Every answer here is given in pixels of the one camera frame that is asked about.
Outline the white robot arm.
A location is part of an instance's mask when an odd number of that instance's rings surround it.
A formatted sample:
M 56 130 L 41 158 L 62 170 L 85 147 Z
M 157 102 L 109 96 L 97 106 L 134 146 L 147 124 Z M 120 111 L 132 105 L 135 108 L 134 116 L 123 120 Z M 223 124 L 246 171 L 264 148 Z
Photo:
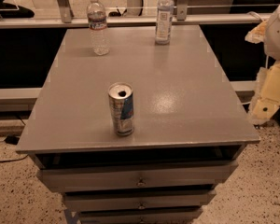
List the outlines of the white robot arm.
M 280 60 L 280 5 L 267 21 L 264 51 L 266 55 Z

